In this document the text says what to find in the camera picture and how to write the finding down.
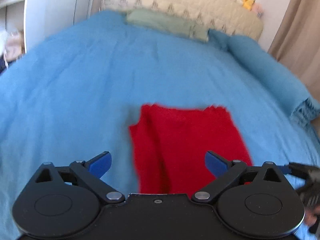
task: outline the curtain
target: curtain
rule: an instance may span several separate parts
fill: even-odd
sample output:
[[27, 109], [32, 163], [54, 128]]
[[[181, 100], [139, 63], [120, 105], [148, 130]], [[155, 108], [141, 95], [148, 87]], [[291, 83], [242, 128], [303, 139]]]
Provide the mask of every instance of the curtain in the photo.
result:
[[320, 101], [320, 0], [291, 0], [269, 53]]

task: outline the blue gripper pad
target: blue gripper pad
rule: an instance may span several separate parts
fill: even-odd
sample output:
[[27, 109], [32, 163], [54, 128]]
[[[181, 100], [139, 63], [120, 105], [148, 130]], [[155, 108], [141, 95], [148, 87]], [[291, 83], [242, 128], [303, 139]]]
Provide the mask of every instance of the blue gripper pad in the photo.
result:
[[111, 167], [111, 154], [103, 152], [85, 163], [88, 171], [100, 179]]
[[232, 163], [228, 160], [218, 157], [213, 152], [207, 152], [204, 157], [205, 166], [216, 178], [223, 175], [232, 166]]

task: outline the blue bedspread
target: blue bedspread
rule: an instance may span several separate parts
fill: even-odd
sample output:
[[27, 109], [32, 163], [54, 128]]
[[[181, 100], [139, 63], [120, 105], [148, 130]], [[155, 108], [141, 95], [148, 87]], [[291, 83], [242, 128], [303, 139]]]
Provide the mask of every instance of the blue bedspread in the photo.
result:
[[320, 165], [305, 131], [228, 52], [101, 12], [47, 39], [0, 76], [0, 239], [18, 236], [11, 206], [45, 161], [65, 166], [108, 150], [113, 163], [102, 179], [124, 194], [137, 192], [128, 126], [144, 103], [225, 106], [255, 165]]

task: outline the red towel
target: red towel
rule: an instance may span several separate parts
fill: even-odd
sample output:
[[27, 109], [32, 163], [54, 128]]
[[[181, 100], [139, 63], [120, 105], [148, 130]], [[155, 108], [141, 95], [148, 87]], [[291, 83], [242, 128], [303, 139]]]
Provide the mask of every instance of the red towel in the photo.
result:
[[192, 196], [214, 180], [204, 164], [212, 150], [227, 160], [252, 165], [248, 151], [223, 107], [178, 110], [143, 105], [138, 124], [130, 126], [140, 193]]

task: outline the pillow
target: pillow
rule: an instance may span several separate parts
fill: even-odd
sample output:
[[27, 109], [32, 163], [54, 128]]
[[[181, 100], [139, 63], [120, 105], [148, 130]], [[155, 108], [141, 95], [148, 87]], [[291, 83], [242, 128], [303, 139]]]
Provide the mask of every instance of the pillow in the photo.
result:
[[320, 114], [320, 104], [286, 67], [246, 36], [228, 39], [231, 54], [278, 100], [292, 120], [306, 126]]
[[129, 13], [126, 21], [152, 29], [169, 32], [191, 39], [208, 41], [208, 28], [195, 21], [170, 16], [162, 12], [147, 9], [136, 9]]
[[101, 10], [130, 11], [146, 8], [183, 17], [223, 30], [227, 34], [243, 34], [258, 40], [263, 22], [233, 0], [102, 0]]
[[228, 51], [228, 40], [230, 38], [229, 35], [220, 31], [210, 29], [208, 36], [209, 36], [209, 44], [210, 43], [218, 44], [219, 49], [223, 51]]

